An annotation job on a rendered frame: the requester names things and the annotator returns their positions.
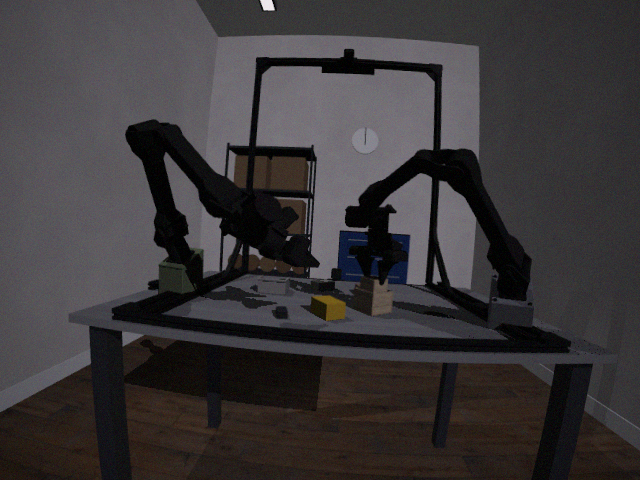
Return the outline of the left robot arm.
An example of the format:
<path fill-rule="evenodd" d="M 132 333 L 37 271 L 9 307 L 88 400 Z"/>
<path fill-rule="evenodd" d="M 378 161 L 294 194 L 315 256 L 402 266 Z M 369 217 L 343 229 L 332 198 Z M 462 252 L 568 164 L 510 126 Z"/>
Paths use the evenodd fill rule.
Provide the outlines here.
<path fill-rule="evenodd" d="M 379 206 L 390 194 L 419 173 L 447 182 L 454 191 L 464 196 L 488 241 L 492 243 L 487 258 L 492 269 L 500 274 L 497 281 L 499 298 L 526 301 L 532 259 L 524 252 L 519 241 L 506 230 L 483 185 L 480 166 L 472 150 L 417 151 L 394 174 L 371 184 L 358 198 L 360 208 L 348 206 L 345 209 L 345 224 L 355 228 L 388 229 L 389 213 L 397 211 L 389 204 Z"/>

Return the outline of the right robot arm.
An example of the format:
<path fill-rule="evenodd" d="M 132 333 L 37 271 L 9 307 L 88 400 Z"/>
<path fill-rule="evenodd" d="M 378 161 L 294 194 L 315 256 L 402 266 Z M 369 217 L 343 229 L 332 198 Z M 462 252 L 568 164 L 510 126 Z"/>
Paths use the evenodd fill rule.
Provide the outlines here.
<path fill-rule="evenodd" d="M 299 218 L 291 206 L 282 208 L 272 195 L 260 189 L 249 193 L 217 174 L 175 124 L 148 120 L 130 125 L 125 137 L 132 152 L 142 160 L 157 210 L 154 241 L 159 247 L 168 247 L 167 262 L 182 264 L 194 250 L 189 251 L 184 238 L 189 234 L 188 224 L 186 216 L 175 207 L 164 163 L 165 152 L 196 186 L 206 211 L 214 218 L 225 218 L 219 226 L 223 236 L 230 234 L 251 244 L 269 225 L 287 236 L 287 228 Z"/>

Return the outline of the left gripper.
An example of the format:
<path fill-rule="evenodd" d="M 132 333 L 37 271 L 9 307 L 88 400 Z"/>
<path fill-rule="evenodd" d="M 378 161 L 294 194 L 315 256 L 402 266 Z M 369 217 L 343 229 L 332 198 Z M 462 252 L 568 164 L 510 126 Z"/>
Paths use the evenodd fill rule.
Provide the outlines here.
<path fill-rule="evenodd" d="M 391 233 L 388 233 L 388 229 L 368 228 L 368 232 L 365 232 L 365 235 L 368 235 L 367 246 L 351 246 L 349 248 L 349 255 L 355 255 L 355 253 L 357 253 L 357 257 L 355 258 L 361 267 L 363 275 L 370 276 L 372 262 L 375 259 L 375 257 L 371 257 L 371 255 L 382 257 L 382 253 L 386 250 L 383 259 L 380 260 L 381 262 L 377 261 L 379 281 L 380 285 L 383 285 L 392 266 L 395 265 L 395 263 L 408 261 L 408 254 L 402 250 L 388 250 L 388 236 L 391 236 Z M 366 249 L 374 249 L 375 252 Z M 379 255 L 376 253 L 379 253 Z"/>

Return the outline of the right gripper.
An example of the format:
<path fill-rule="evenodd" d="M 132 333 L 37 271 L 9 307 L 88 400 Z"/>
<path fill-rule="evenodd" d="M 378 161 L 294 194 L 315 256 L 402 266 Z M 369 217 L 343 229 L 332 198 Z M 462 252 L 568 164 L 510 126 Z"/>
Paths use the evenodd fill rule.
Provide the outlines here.
<path fill-rule="evenodd" d="M 261 249 L 260 251 L 258 250 L 259 254 L 269 259 L 283 261 L 297 268 L 318 268 L 320 263 L 308 250 L 311 240 L 304 236 L 296 235 L 286 241 L 287 236 L 280 234 L 273 229 L 272 225 L 269 225 L 260 231 L 254 242 L 249 245 L 252 248 Z M 264 253 L 261 251 L 264 251 Z"/>

